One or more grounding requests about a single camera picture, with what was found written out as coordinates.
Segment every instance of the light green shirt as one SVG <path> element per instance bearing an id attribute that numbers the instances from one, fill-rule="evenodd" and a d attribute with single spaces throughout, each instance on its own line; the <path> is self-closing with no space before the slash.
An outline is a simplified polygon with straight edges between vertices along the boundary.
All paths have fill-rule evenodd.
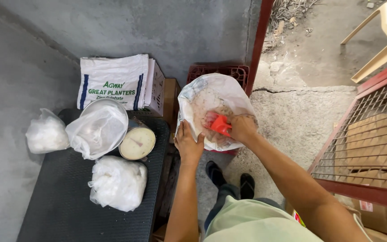
<path id="1" fill-rule="evenodd" d="M 265 240 L 323 242 L 283 210 L 256 200 L 238 201 L 231 196 L 226 197 L 222 210 L 210 223 L 204 242 Z"/>

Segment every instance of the gray concrete wall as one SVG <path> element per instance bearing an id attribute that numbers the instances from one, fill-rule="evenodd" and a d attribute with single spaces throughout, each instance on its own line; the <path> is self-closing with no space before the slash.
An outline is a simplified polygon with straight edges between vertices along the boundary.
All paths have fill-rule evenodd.
<path id="1" fill-rule="evenodd" d="M 77 64 L 0 19 L 0 242 L 15 241 L 43 155 L 25 132 L 40 108 L 75 107 Z"/>
<path id="2" fill-rule="evenodd" d="M 71 52 L 149 53 L 185 85 L 196 62 L 250 63 L 261 0 L 0 0 L 0 6 Z"/>

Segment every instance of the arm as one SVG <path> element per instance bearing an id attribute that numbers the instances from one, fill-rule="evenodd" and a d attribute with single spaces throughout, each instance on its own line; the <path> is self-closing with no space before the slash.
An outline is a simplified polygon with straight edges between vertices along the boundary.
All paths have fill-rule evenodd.
<path id="1" fill-rule="evenodd" d="M 311 232 L 325 242 L 368 241 L 350 213 L 334 196 L 258 134 L 252 119 L 236 116 L 231 119 L 231 124 L 231 136 L 255 153 Z"/>
<path id="2" fill-rule="evenodd" d="M 196 199 L 196 167 L 204 150 L 204 135 L 195 142 L 189 123 L 183 120 L 174 138 L 181 164 L 174 201 L 165 233 L 165 242 L 198 241 L 198 207 Z"/>

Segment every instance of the agway great planters bag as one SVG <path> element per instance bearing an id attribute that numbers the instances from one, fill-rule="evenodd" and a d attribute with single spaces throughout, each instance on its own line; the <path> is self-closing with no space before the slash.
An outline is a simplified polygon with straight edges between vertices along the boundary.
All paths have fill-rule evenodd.
<path id="1" fill-rule="evenodd" d="M 143 108 L 148 60 L 147 54 L 113 59 L 81 58 L 77 108 L 84 109 L 101 98 L 116 100 L 126 110 Z"/>

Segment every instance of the chair leg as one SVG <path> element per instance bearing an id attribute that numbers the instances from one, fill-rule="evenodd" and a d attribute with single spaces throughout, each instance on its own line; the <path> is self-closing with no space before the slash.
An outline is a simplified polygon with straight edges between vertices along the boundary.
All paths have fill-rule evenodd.
<path id="1" fill-rule="evenodd" d="M 346 44 L 359 30 L 361 30 L 366 24 L 368 24 L 368 22 L 370 22 L 379 13 L 380 13 L 380 8 L 374 11 L 371 15 L 369 15 L 369 17 L 365 19 L 358 27 L 356 27 L 356 29 L 353 30 L 352 33 L 350 33 L 350 35 L 347 36 L 343 40 L 343 42 L 341 42 L 341 44 Z"/>
<path id="2" fill-rule="evenodd" d="M 371 74 L 377 68 L 381 67 L 387 62 L 387 46 L 379 52 L 373 59 L 371 59 L 362 69 L 358 71 L 351 79 L 355 83 L 358 83 L 360 80 Z"/>

